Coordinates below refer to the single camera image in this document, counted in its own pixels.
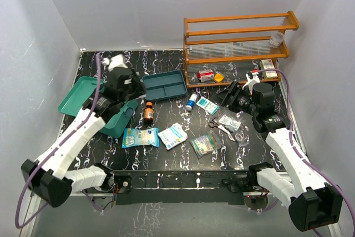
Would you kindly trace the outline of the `white blue gauze packet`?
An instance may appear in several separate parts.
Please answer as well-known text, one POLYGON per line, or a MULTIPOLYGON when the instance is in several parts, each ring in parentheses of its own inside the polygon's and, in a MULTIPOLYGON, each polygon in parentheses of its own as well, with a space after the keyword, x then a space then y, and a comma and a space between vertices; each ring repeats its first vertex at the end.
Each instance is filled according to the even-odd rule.
POLYGON ((165 145, 165 148, 167 150, 171 150, 187 140, 187 133, 183 130, 179 123, 174 123, 169 128, 159 132, 158 137, 165 145))

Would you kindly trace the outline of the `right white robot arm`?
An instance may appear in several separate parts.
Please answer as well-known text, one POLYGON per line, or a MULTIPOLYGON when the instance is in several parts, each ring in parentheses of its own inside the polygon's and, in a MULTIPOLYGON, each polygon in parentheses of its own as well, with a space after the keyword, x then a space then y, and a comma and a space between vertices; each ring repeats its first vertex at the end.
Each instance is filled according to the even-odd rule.
POLYGON ((343 198, 340 192, 309 166, 309 160, 293 137, 291 125, 275 108, 272 85, 252 87, 232 82, 217 93, 219 105, 251 116, 255 130, 280 159, 286 180, 269 163, 248 168, 247 184, 255 191, 267 189, 284 205, 299 231, 313 230, 339 221, 343 198))

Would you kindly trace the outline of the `blue cotton swab bag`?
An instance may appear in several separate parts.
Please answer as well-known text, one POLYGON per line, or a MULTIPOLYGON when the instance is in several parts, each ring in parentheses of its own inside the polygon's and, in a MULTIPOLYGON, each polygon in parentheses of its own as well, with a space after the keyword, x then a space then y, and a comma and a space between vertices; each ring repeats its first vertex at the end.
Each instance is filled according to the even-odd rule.
POLYGON ((126 149, 146 145, 152 145, 158 148, 160 146, 158 133, 158 128, 150 128, 146 130, 126 128, 123 134, 122 148, 126 149))

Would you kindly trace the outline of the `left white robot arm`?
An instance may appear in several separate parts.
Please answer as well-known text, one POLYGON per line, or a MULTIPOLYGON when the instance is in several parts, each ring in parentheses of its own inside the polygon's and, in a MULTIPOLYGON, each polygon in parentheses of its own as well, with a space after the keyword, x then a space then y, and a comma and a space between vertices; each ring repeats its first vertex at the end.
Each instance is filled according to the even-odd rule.
POLYGON ((103 84, 103 92, 90 96, 75 120, 57 141, 35 161, 21 166, 26 187, 51 207, 61 206, 70 196, 89 188, 108 192, 114 187, 113 171, 101 164, 72 170, 73 160, 129 100, 142 98, 145 87, 134 69, 115 67, 103 84))

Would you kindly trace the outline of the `brown medicine bottle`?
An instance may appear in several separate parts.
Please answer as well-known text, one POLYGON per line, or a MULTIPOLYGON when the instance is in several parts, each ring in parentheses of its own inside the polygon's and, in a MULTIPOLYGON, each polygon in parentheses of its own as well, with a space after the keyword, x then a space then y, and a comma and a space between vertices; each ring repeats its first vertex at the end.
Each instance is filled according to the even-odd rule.
POLYGON ((154 110, 152 102, 146 102, 144 109, 144 123, 151 123, 154 119, 154 110))

